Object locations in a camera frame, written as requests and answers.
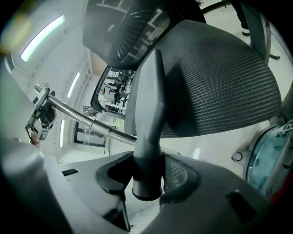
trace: window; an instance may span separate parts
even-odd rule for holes
[[[90,146],[105,147],[106,138],[101,134],[90,131],[90,128],[83,124],[76,122],[73,142]]]

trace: chrome pipe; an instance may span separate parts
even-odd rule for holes
[[[35,91],[39,93],[43,88],[36,84],[34,87]],[[72,109],[70,106],[65,104],[64,102],[58,100],[52,94],[48,94],[47,100],[59,111],[67,115],[69,118],[82,123],[83,125],[90,128],[92,131],[102,134],[105,137],[112,138],[114,140],[129,144],[135,145],[136,144],[136,137],[128,135],[124,132],[118,131],[116,129],[111,128],[107,124],[104,124],[98,120],[92,120],[91,118],[77,112],[76,110]],[[180,154],[175,150],[161,148],[162,152],[164,153],[172,153],[172,154]]]
[[[265,63],[269,64],[270,54],[271,54],[271,29],[270,29],[270,22],[262,16],[262,22],[265,30],[265,37],[266,37],[266,54],[265,54]]]

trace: metal rail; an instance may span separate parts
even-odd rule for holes
[[[36,84],[34,87],[35,91],[39,93],[43,88]],[[52,94],[48,94],[47,100],[59,111],[67,115],[69,118],[80,122],[84,124],[85,126],[89,127],[92,131],[102,134],[105,137],[112,138],[114,140],[118,140],[120,142],[129,144],[129,145],[135,145],[136,144],[136,137],[133,137],[131,135],[128,135],[126,133],[123,133],[121,131],[118,131],[116,129],[111,128],[107,124],[104,124],[98,120],[92,120],[91,118],[77,112],[76,110],[72,109],[70,106],[65,104],[64,102],[61,102],[58,100],[55,96]],[[175,150],[170,149],[164,149],[162,148],[162,151],[164,153],[173,153],[173,154],[179,154]]]

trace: ceiling light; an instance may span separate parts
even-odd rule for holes
[[[71,87],[70,87],[70,89],[69,89],[69,91],[68,91],[68,94],[67,94],[68,97],[71,96],[71,93],[72,93],[72,91],[73,91],[74,85],[75,85],[76,82],[77,82],[78,77],[79,77],[79,72],[76,74],[76,76],[75,76],[75,78],[74,78],[74,80],[73,80],[73,82],[72,82],[72,85],[71,85]]]
[[[62,120],[61,121],[61,130],[60,130],[60,148],[63,147],[64,125],[65,125],[65,120]]]
[[[27,47],[22,52],[20,58],[27,62],[29,57],[32,55],[34,50],[38,47],[38,45],[60,24],[65,21],[64,15],[59,16],[57,19],[49,23],[45,28],[43,28],[34,38],[33,40],[27,45]]]

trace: chair backrest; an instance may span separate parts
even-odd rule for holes
[[[162,53],[166,76],[167,121],[162,137],[242,128],[278,112],[281,96],[274,75],[236,36],[204,23],[182,21],[155,48]],[[136,135],[140,67],[125,116],[125,132],[131,135]]]

